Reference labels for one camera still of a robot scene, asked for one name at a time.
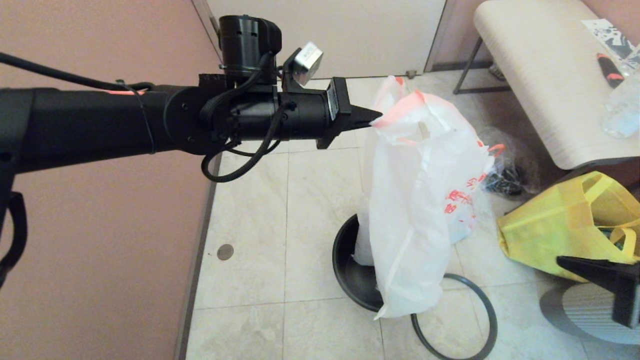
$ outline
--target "yellow bag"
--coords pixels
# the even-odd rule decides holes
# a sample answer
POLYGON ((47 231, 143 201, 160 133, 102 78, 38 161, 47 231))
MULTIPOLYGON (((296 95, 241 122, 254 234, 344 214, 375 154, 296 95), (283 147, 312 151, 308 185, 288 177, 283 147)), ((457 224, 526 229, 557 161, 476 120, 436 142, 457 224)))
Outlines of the yellow bag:
POLYGON ((509 258, 567 279, 586 282, 558 266, 556 256, 640 260, 640 202, 599 172, 552 186, 499 218, 498 228, 500 248, 509 258), (611 231, 610 237, 601 230, 611 231))

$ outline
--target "robotic arm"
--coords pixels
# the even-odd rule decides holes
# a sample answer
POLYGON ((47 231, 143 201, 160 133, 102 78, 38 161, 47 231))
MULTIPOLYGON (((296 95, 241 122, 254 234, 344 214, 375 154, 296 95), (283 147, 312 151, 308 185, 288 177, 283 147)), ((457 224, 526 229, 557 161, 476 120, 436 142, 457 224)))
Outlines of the robotic arm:
POLYGON ((326 149, 340 132, 381 116, 349 103, 344 78, 333 78, 326 90, 300 86, 322 57, 311 43, 277 68, 282 34, 270 21, 224 16, 218 38, 224 75, 201 74, 198 86, 104 83, 0 53, 1 63, 102 90, 0 90, 0 231, 6 209, 14 221, 11 249, 0 261, 0 286, 26 244, 24 202, 11 192, 15 174, 182 150, 204 155, 205 176, 227 182, 247 173, 280 141, 316 139, 317 148, 326 149), (243 140, 262 145, 256 153, 234 150, 243 140), (215 176, 209 162, 223 151, 249 160, 231 174, 215 176))

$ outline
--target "pink wall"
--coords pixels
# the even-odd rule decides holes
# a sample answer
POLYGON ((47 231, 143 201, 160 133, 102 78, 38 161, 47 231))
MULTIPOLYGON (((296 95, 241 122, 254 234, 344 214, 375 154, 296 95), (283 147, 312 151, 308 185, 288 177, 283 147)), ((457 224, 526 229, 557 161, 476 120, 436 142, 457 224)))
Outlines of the pink wall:
POLYGON ((634 44, 640 44, 640 1, 582 0, 593 13, 609 19, 634 44))
MULTIPOLYGON (((31 61, 175 85, 218 71, 188 0, 0 0, 0 8, 0 51, 31 61)), ((79 88, 0 65, 4 86, 79 88)), ((0 290, 0 357, 173 358, 209 189, 199 165, 176 151, 19 175, 29 240, 0 290)))
MULTIPOLYGON (((467 61, 478 39, 473 23, 476 8, 486 0, 447 0, 445 13, 438 28, 436 44, 430 56, 435 64, 467 61)), ((583 0, 599 17, 609 19, 635 44, 640 44, 640 1, 638 0, 583 0)), ((491 55, 481 48, 476 60, 489 60, 491 55)))

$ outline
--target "white tile floor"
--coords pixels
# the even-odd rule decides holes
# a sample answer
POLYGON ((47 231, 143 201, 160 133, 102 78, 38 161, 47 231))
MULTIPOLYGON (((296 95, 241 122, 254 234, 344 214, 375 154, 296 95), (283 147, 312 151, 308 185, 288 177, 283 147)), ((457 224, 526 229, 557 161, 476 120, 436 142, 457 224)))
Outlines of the white tile floor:
MULTIPOLYGON (((409 86, 452 101, 476 127, 499 126, 534 149, 544 174, 557 169, 512 93, 453 95, 460 72, 437 72, 409 86)), ((355 105, 369 106, 382 78, 349 79, 355 105)), ((470 73, 468 86, 492 79, 470 73)), ((327 81, 314 81, 326 88, 327 81)), ((408 316, 374 322, 334 278, 331 249, 362 191, 365 131, 340 135, 329 150, 313 141, 283 143, 248 174, 219 184, 209 224, 188 359, 436 359, 418 341, 408 316), (232 244, 231 259, 218 247, 232 244)), ((242 145, 255 150, 256 143, 242 145)), ((221 173, 246 158, 223 157, 221 173)), ((499 335, 490 359, 635 359, 638 347, 581 341, 551 326, 538 299, 560 280, 507 259, 498 248, 495 216, 515 207, 493 195, 476 200, 478 224, 455 245, 449 271, 487 293, 499 335)), ((445 280, 436 308, 419 316, 436 348, 453 357, 475 354, 487 336, 486 313, 475 295, 445 280)))

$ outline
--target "white door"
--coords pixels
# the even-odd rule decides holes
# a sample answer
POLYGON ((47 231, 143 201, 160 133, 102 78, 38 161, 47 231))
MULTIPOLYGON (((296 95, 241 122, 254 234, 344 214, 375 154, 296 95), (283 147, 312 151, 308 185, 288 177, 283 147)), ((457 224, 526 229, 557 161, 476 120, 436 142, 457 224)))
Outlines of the white door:
POLYGON ((250 15, 282 30, 281 65, 312 41, 315 78, 421 74, 446 0, 207 0, 216 18, 250 15))

